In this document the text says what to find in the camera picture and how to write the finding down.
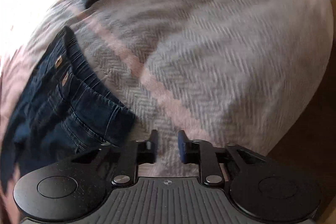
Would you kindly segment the dark blue denim jeans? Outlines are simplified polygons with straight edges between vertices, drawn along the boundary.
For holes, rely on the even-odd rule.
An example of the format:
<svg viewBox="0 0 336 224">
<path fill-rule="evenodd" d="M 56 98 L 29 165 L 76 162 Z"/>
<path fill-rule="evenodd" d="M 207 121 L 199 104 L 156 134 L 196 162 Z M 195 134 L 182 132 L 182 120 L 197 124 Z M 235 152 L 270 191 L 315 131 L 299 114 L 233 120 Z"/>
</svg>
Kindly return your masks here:
<svg viewBox="0 0 336 224">
<path fill-rule="evenodd" d="M 1 180 L 108 142 L 122 145 L 134 114 L 99 80 L 64 27 L 34 68 L 9 120 Z"/>
</svg>

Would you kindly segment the pink grey herringbone bedspread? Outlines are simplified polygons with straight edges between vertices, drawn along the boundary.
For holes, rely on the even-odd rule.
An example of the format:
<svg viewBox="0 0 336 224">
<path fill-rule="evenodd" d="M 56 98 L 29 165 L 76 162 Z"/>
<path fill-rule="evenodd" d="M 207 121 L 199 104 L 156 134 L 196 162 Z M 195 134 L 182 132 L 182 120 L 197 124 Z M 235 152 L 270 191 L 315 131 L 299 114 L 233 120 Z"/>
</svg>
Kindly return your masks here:
<svg viewBox="0 0 336 224">
<path fill-rule="evenodd" d="M 69 27 L 99 80 L 134 114 L 125 142 L 158 130 L 143 176 L 188 176 L 177 132 L 266 155 L 308 105 L 333 42 L 330 0 L 54 0 L 1 75 L 1 151 L 15 106 L 56 35 Z M 3 223 L 22 216 L 1 180 Z"/>
</svg>

